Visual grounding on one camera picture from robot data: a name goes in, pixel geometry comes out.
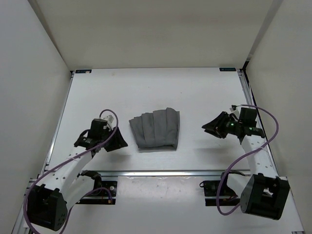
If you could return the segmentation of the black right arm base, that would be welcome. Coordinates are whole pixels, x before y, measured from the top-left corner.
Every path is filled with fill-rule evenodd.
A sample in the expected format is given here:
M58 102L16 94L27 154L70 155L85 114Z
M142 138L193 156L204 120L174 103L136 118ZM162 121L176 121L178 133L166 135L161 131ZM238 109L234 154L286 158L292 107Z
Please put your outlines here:
M218 180L204 180L200 187L204 189L206 207L239 206L242 212L249 208L252 188L249 182L252 175L240 171L223 172Z

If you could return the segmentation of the grey pleated skirt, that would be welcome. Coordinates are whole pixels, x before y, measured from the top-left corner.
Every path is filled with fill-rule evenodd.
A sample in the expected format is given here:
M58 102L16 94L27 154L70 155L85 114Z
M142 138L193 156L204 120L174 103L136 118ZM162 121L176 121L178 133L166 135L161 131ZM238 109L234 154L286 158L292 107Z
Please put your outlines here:
M180 112L173 108L143 113L129 120L139 149L176 150L180 131Z

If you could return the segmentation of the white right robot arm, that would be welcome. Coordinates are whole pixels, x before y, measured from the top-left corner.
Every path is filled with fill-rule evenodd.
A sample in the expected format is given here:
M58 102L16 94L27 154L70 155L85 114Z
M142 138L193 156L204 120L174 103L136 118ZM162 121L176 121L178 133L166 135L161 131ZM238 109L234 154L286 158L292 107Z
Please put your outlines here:
M266 152L272 139L265 140L264 131L257 127L257 110L243 107L240 111L221 112L202 129L216 138L236 136L245 154L236 159L220 176L220 181L203 181L206 196L215 196L221 215L221 206L233 205L244 214L279 220L284 211L290 185L278 176Z

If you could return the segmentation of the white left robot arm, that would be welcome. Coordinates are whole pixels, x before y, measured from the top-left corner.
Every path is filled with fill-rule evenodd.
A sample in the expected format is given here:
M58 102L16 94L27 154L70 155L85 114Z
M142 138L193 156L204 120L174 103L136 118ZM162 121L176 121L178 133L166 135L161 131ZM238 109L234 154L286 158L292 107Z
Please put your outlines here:
M83 131L66 160L46 171L28 189L23 215L30 230L37 234L39 226L63 233L73 206L86 196L103 195L112 203L112 193L104 187L100 173L84 167L101 149L111 152L127 145L117 126Z

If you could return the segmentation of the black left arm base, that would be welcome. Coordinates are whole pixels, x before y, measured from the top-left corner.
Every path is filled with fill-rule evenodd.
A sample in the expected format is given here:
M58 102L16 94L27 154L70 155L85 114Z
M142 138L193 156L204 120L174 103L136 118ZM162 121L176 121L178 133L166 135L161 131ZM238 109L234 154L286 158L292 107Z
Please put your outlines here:
M80 177L88 177L94 181L92 192L85 195L78 204L115 205L117 196L117 181L104 180L99 172L82 171Z

